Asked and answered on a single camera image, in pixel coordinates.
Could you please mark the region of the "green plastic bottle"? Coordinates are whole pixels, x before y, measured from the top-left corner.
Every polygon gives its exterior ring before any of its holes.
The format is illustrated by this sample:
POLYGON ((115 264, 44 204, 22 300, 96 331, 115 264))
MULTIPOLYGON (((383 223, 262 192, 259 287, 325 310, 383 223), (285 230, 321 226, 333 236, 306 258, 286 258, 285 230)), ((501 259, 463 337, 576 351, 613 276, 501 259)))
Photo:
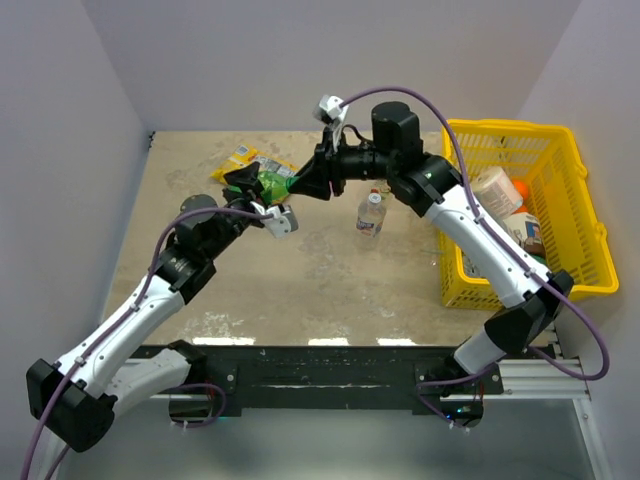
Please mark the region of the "green plastic bottle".
POLYGON ((263 185, 263 191, 258 195, 248 194, 263 205, 270 206, 282 203, 289 196, 286 188, 288 178, 283 178, 272 172, 260 171, 259 179, 263 185))

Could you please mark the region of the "small white bottle cap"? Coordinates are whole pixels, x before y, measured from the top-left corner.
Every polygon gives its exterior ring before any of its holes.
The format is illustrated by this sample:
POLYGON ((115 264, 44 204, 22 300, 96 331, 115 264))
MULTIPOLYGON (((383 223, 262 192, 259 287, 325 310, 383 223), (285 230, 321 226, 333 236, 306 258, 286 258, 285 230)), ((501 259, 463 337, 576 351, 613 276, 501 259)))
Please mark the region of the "small white bottle cap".
POLYGON ((371 193, 371 194, 369 195, 369 197, 368 197, 368 200, 369 200, 372 204, 377 205, 377 204, 380 204, 380 203, 381 203, 382 198, 381 198, 381 196, 380 196, 378 193, 371 193))

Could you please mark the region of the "small labelled clear bottle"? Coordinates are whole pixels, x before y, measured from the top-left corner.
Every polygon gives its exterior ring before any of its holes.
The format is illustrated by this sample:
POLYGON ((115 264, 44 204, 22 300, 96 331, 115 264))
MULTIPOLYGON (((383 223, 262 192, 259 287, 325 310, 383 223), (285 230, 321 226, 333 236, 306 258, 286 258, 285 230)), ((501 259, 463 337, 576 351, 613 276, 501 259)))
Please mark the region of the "small labelled clear bottle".
POLYGON ((386 213, 385 201, 382 194, 377 190, 371 190, 366 198, 360 202, 356 220, 356 239, 357 245, 361 249, 371 249, 375 246, 382 230, 386 213), (381 196, 382 201, 380 204, 374 205, 368 200, 371 193, 378 193, 381 196))

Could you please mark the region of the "green bottle cap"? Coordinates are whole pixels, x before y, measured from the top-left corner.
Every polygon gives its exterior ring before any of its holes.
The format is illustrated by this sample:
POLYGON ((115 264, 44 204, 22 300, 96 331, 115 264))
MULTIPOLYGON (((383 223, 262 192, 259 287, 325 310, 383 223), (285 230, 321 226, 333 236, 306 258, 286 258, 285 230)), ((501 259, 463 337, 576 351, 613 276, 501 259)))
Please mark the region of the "green bottle cap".
POLYGON ((299 187, 297 186, 299 181, 298 176, 292 176, 286 180, 286 188, 289 194, 298 194, 299 187))

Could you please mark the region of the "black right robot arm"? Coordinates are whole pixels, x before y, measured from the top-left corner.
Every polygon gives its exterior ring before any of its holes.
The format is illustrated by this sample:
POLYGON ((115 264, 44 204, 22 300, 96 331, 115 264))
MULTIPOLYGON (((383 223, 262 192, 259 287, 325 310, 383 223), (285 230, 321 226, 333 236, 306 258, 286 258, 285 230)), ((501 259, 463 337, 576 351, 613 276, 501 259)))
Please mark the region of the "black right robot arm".
POLYGON ((346 114, 340 98, 321 98, 314 115, 325 125, 322 140, 290 191, 328 200, 341 195, 349 180, 384 179, 399 202, 445 233, 479 268, 503 307, 456 348, 442 370, 452 390, 469 392, 483 370, 523 351, 556 318, 573 279, 564 270, 550 272, 525 252, 466 193, 460 172, 424 151, 419 119, 408 105, 376 105, 372 139, 359 145, 345 139, 346 114))

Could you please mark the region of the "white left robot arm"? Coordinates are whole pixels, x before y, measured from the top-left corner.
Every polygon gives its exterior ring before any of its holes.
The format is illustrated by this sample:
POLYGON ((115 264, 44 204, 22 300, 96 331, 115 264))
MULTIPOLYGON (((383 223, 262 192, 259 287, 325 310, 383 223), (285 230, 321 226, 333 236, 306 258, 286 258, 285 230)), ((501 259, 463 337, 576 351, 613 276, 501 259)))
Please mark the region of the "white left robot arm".
POLYGON ((115 394, 107 386, 119 368, 160 324, 188 304, 211 280, 215 259, 251 225, 263 220, 254 205, 263 186, 252 163, 226 174, 226 205, 208 195, 186 199, 161 233, 151 264, 127 301, 77 347, 26 372, 29 409, 71 449, 95 446, 115 420, 115 394))

